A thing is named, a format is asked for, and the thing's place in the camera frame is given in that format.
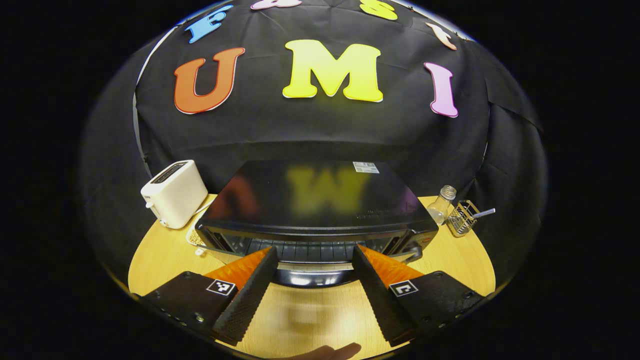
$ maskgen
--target pink letter i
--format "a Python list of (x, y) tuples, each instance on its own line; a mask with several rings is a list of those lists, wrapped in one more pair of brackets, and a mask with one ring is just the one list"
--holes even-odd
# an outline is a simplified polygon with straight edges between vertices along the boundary
[(458, 109), (453, 106), (453, 91), (451, 90), (451, 71), (434, 63), (424, 63), (424, 67), (431, 72), (433, 78), (433, 95), (431, 109), (436, 114), (457, 117)]

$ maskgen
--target wooden table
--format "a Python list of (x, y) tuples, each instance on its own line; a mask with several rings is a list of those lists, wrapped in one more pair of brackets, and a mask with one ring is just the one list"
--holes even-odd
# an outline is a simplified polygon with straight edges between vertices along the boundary
[[(209, 195), (205, 202), (215, 198)], [(419, 198), (427, 206), (436, 197)], [(163, 227), (156, 221), (149, 229), (129, 267), (129, 290), (146, 295), (179, 273), (206, 274), (224, 265), (214, 252), (197, 256), (186, 241), (189, 228)], [(443, 225), (424, 251), (409, 266), (428, 274), (441, 270), (486, 296), (495, 290), (493, 266), (482, 243), (471, 231), (455, 238)], [(287, 357), (323, 345), (340, 348), (352, 342), (362, 346), (352, 359), (364, 359), (402, 347), (391, 347), (376, 322), (360, 281), (322, 289), (289, 288), (271, 283), (236, 352), (258, 357)]]

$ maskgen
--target barcode sticker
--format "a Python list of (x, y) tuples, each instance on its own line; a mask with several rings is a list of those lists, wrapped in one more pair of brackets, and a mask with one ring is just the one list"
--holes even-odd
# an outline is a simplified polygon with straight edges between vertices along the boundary
[(353, 167), (356, 168), (356, 172), (368, 172), (372, 174), (380, 174), (378, 168), (374, 163), (359, 163), (357, 161), (353, 162)]

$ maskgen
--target blue letter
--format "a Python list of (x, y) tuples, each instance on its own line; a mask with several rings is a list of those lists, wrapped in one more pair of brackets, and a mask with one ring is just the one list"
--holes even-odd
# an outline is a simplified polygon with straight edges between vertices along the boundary
[(206, 34), (214, 31), (215, 29), (218, 29), (221, 24), (219, 22), (213, 24), (213, 22), (221, 21), (222, 19), (224, 19), (225, 16), (227, 16), (227, 13), (225, 13), (225, 11), (231, 9), (232, 7), (234, 6), (226, 5), (203, 17), (202, 19), (194, 22), (190, 27), (186, 28), (184, 31), (191, 30), (192, 37), (191, 40), (189, 40), (189, 44), (193, 44), (194, 42), (200, 40), (200, 38), (202, 38)]

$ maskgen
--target orange letter u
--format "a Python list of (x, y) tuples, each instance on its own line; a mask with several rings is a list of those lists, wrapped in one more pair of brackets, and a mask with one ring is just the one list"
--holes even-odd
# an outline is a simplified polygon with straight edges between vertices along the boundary
[(242, 54), (244, 47), (235, 47), (213, 56), (213, 60), (218, 62), (218, 77), (216, 87), (207, 95), (196, 94), (198, 69), (204, 64), (204, 59), (191, 60), (175, 69), (175, 107), (185, 114), (195, 114), (213, 110), (225, 102), (234, 87), (237, 57)]

